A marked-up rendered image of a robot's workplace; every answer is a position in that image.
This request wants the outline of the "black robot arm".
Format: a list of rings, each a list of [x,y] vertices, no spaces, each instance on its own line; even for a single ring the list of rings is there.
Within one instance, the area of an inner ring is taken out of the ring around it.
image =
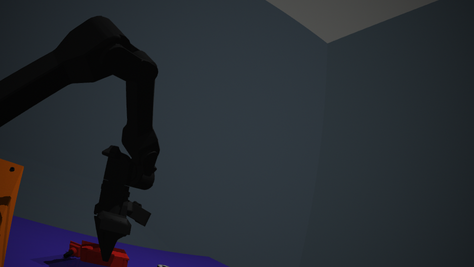
[[[153,129],[156,63],[103,16],[71,30],[56,49],[0,81],[0,127],[70,84],[94,83],[109,76],[126,81],[127,124],[122,144],[108,156],[105,180],[147,190],[155,180],[160,153]]]

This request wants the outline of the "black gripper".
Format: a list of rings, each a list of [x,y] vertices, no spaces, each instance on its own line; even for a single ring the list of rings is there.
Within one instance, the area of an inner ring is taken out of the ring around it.
[[[108,262],[117,240],[131,233],[129,220],[120,215],[124,196],[129,197],[129,186],[103,180],[99,202],[94,207],[94,220],[99,248],[104,262]]]

